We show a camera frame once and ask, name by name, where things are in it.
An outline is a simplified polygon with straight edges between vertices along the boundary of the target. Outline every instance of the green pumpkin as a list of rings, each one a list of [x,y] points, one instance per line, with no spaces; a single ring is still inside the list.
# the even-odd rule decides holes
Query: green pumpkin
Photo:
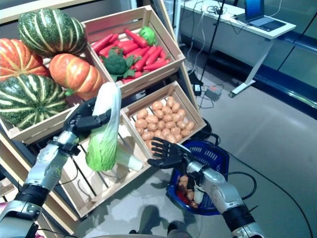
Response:
[[[65,93],[52,79],[20,74],[0,83],[0,116],[20,129],[66,109]]]
[[[81,54],[87,39],[81,23],[59,9],[42,8],[19,17],[21,41],[43,57],[60,53]]]

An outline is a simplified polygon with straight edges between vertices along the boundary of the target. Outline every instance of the laptop screen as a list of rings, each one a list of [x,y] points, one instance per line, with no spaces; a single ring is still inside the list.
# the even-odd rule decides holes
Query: laptop screen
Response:
[[[264,0],[245,0],[246,21],[256,20],[264,16]]]

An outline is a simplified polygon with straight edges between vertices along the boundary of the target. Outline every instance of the white desk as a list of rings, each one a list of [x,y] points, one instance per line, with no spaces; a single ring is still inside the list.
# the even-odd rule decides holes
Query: white desk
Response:
[[[185,9],[187,11],[184,13],[184,16],[193,11],[195,4],[196,0],[186,2]],[[219,4],[221,5],[221,2],[205,0],[202,3],[197,4],[194,10],[196,13],[194,14],[195,24],[198,24],[201,14],[204,12],[204,32],[206,35],[207,44],[211,42],[211,36],[207,35],[206,33],[213,33],[213,24],[218,19],[218,15],[207,12],[207,7],[220,7]],[[224,14],[220,17],[220,25],[218,27],[213,44],[213,48],[216,50],[224,52],[225,54],[241,60],[253,67],[246,81],[230,92],[229,95],[231,97],[234,97],[255,82],[253,77],[272,48],[274,40],[280,35],[283,35],[284,33],[291,31],[296,27],[296,25],[281,21],[286,24],[278,29],[267,32],[256,27],[246,25],[233,18],[234,15],[243,14],[244,12],[245,11],[243,8],[229,4],[224,5]],[[181,32],[190,35],[192,25],[192,17],[183,19]],[[198,29],[200,27],[197,27],[197,25],[195,26],[196,33],[194,33],[193,36],[195,39],[202,41],[202,35],[197,33],[197,31],[200,31]],[[239,34],[233,31],[233,27],[236,28],[236,31],[239,32]]]

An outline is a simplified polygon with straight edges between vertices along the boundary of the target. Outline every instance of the gray floor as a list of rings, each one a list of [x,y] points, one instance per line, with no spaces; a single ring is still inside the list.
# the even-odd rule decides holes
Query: gray floor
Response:
[[[289,105],[250,87],[228,97],[236,80],[209,67],[206,85],[222,83],[221,98],[201,114],[221,137],[221,147],[286,189],[302,206],[317,236],[317,123]],[[211,102],[203,101],[203,107]],[[246,200],[268,238],[308,238],[307,225],[295,204],[279,188],[231,158],[229,171],[245,171],[258,182]],[[166,235],[169,222],[179,221],[194,238],[229,238],[221,216],[196,216],[175,207],[165,195],[171,170],[150,169],[99,206],[78,228],[79,237],[126,234],[132,229]],[[229,178],[243,196],[252,189],[245,177]]]

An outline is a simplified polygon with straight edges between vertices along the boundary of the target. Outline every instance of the plastic basket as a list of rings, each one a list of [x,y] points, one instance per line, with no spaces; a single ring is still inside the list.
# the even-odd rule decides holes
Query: plastic basket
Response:
[[[228,173],[229,167],[229,155],[223,149],[211,144],[208,141],[188,140],[183,143],[192,154],[195,156],[195,160],[203,165],[207,165],[221,174]],[[205,193],[202,202],[198,208],[192,208],[182,202],[176,195],[177,185],[179,177],[182,174],[174,170],[171,176],[171,180],[167,187],[167,197],[178,207],[183,208],[189,212],[200,214],[204,216],[217,215],[219,212],[212,204],[210,197]]]

